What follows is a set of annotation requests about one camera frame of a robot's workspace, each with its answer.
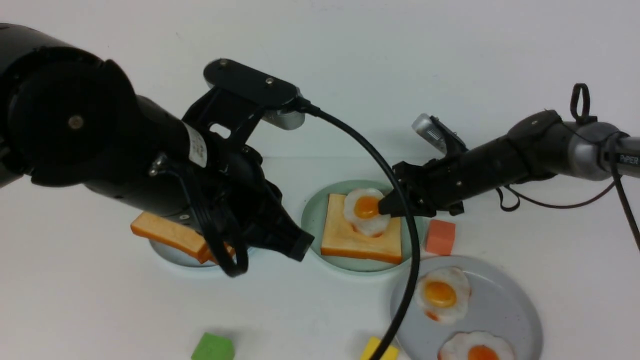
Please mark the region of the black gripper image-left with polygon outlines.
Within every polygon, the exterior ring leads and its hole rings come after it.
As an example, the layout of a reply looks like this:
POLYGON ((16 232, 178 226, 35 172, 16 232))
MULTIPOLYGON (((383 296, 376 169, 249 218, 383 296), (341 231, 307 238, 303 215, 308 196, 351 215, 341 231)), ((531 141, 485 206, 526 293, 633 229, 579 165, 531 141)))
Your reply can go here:
POLYGON ((174 175, 213 258, 246 264, 249 248, 301 262, 314 241, 282 205, 282 193, 266 179, 262 158, 247 146, 222 146, 206 167, 176 161, 174 175))

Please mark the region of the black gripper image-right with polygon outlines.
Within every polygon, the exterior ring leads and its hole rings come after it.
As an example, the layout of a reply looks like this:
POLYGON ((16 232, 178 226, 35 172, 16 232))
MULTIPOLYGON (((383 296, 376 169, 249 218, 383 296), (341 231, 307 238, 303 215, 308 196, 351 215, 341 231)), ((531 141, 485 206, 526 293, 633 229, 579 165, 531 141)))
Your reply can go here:
MULTIPOLYGON (((450 159, 432 159, 422 166, 398 162, 392 167, 408 199, 414 215, 433 217, 438 211, 457 207, 475 198, 481 171, 478 155, 457 155, 450 159)), ((378 212, 390 217, 405 217, 407 212, 402 196, 388 193, 378 203, 378 212)))

